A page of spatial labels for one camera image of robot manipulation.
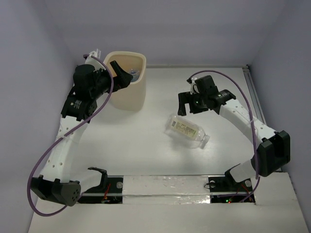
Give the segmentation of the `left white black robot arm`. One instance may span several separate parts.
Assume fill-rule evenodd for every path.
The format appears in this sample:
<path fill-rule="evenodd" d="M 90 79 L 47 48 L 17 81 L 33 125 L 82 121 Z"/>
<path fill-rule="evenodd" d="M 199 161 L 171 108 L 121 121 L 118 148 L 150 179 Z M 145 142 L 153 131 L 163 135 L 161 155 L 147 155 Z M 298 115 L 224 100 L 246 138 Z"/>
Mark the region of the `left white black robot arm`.
<path fill-rule="evenodd" d="M 107 171 L 89 167 L 81 178 L 72 179 L 71 165 L 76 149 L 92 118 L 106 105 L 97 106 L 97 99 L 107 93 L 127 88 L 133 76 L 113 60 L 110 67 L 102 62 L 99 66 L 85 63 L 75 68 L 73 86 L 63 105 L 59 131 L 55 142 L 42 155 L 48 157 L 46 164 L 34 177 L 31 172 L 27 182 L 27 197 L 33 204 L 31 193 L 40 199 L 73 206 L 87 190 L 102 192 L 107 188 Z"/>

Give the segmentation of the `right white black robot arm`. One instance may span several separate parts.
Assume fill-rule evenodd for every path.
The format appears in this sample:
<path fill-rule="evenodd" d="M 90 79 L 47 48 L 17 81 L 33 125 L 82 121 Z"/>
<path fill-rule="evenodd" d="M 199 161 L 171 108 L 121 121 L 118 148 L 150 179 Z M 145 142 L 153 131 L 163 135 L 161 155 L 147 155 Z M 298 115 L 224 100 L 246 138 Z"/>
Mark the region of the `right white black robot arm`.
<path fill-rule="evenodd" d="M 187 80 L 190 91 L 178 94 L 178 115 L 185 116 L 188 104 L 190 113 L 208 110 L 232 123 L 253 144 L 253 157 L 225 172 L 224 185 L 228 190 L 237 189 L 253 177 L 267 177 L 290 161 L 290 136 L 285 131 L 268 127 L 246 110 L 228 90 L 220 91 L 210 75 Z"/>

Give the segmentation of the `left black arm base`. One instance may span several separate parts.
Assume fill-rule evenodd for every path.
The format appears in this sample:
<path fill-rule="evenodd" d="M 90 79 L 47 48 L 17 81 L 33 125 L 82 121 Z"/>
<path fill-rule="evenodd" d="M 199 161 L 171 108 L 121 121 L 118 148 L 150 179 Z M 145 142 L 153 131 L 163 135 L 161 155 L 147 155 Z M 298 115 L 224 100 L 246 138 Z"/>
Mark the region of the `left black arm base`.
<path fill-rule="evenodd" d="M 105 169 L 89 167 L 88 170 L 101 174 L 97 186 L 91 186 L 77 201 L 79 204 L 122 204 L 123 176 L 108 176 Z"/>

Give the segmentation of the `blue label bottle blue cap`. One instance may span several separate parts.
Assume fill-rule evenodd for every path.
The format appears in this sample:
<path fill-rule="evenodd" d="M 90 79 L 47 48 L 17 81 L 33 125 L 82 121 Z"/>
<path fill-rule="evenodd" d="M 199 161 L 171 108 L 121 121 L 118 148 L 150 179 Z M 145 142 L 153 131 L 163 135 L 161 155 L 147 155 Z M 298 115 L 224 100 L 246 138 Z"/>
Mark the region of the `blue label bottle blue cap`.
<path fill-rule="evenodd" d="M 132 68 L 132 69 L 129 69 L 127 72 L 131 74 L 133 77 L 131 82 L 136 82 L 140 77 L 140 70 L 138 69 Z"/>

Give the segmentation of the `large clear square bottle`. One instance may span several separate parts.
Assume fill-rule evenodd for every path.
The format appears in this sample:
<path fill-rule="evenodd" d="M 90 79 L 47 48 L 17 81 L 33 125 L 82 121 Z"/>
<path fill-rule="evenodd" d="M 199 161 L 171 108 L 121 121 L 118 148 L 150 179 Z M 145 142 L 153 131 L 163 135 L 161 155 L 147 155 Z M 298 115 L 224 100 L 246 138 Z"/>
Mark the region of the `large clear square bottle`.
<path fill-rule="evenodd" d="M 201 126 L 174 114 L 169 116 L 164 133 L 190 149 L 204 148 L 210 140 L 210 136 Z"/>

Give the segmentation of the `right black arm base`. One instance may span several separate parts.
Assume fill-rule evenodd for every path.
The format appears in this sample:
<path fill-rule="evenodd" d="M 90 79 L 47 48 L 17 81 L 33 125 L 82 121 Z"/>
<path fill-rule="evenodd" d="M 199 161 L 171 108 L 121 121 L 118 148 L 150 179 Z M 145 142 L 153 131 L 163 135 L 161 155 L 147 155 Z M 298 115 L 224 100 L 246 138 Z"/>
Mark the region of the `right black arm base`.
<path fill-rule="evenodd" d="M 203 188 L 210 191 L 212 203 L 255 203 L 251 177 L 236 181 L 227 170 L 223 176 L 212 176 L 207 179 Z"/>

